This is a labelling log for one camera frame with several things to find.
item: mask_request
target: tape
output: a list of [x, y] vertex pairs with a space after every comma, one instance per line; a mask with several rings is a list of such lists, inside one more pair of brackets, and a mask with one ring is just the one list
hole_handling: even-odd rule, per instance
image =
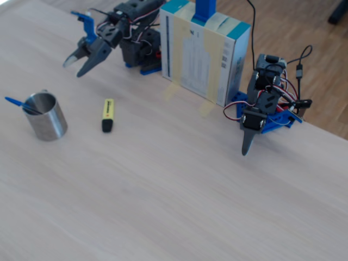
[[207, 117], [209, 113], [215, 108], [216, 104], [210, 101], [204, 101], [198, 109], [203, 118]]
[[[178, 10], [172, 18], [173, 21], [173, 57], [172, 57], [172, 83], [164, 92], [164, 98], [169, 101], [180, 89], [182, 83], [183, 44], [184, 39], [191, 39], [191, 19], [195, 14], [195, 4], [188, 3]], [[226, 35], [218, 33], [221, 24], [228, 21], [225, 15], [215, 14], [203, 27], [204, 51], [209, 55], [209, 76], [206, 86], [206, 99], [199, 111], [206, 117], [214, 108], [218, 100], [219, 81], [221, 74], [221, 62]]]
[[183, 39], [191, 37], [190, 21], [182, 17], [193, 17], [193, 3], [188, 3], [173, 16], [173, 57], [172, 57], [172, 83], [164, 91], [164, 99], [169, 101], [173, 95], [181, 88], [181, 73], [183, 63]]
[[204, 27], [207, 29], [216, 31], [227, 19], [228, 19], [227, 15], [223, 15], [221, 13], [215, 13], [214, 15], [212, 15], [211, 18], [209, 18], [209, 20], [206, 22]]
[[196, 5], [193, 2], [187, 3], [183, 8], [174, 13], [175, 16], [180, 17], [186, 21], [191, 21], [196, 12]]
[[169, 86], [164, 90], [164, 100], [168, 102], [173, 97], [173, 95], [180, 90], [180, 88], [181, 86], [176, 83], [172, 82], [171, 84], [169, 84]]

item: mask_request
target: blue pole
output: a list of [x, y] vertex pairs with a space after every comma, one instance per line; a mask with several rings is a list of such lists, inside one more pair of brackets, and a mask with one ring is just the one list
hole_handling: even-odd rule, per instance
[[216, 0], [196, 0], [195, 19], [204, 23], [216, 12]]

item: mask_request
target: table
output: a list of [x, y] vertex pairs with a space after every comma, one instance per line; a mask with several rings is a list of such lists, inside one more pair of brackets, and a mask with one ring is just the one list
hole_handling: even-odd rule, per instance
[[[348, 255], [348, 142], [310, 124], [257, 136], [119, 49], [78, 79], [62, 67], [82, 24], [39, 1], [0, 16], [0, 90], [54, 93], [54, 142], [0, 103], [0, 260], [335, 260]], [[101, 131], [114, 98], [113, 132]]]

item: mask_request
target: metal cup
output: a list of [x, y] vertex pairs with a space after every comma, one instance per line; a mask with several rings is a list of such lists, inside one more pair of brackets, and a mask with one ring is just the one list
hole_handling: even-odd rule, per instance
[[65, 134], [67, 123], [57, 99], [52, 94], [42, 90], [32, 94], [25, 104], [42, 113], [37, 114], [34, 111], [23, 108], [24, 114], [40, 140], [52, 141], [59, 139]]

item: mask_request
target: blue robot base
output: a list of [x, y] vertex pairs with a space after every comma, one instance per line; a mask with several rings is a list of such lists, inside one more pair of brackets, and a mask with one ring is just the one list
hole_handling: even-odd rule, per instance
[[[247, 101], [247, 94], [238, 91], [237, 94], [233, 97], [231, 102], [237, 101]], [[247, 107], [246, 104], [240, 103], [237, 104], [237, 118], [242, 117], [244, 108]], [[267, 133], [273, 131], [275, 129], [279, 129], [281, 127], [291, 128], [294, 122], [298, 121], [302, 123], [302, 119], [298, 117], [296, 114], [290, 112], [289, 110], [282, 111], [280, 113], [269, 114], [267, 116], [266, 125], [262, 131], [262, 133]]]

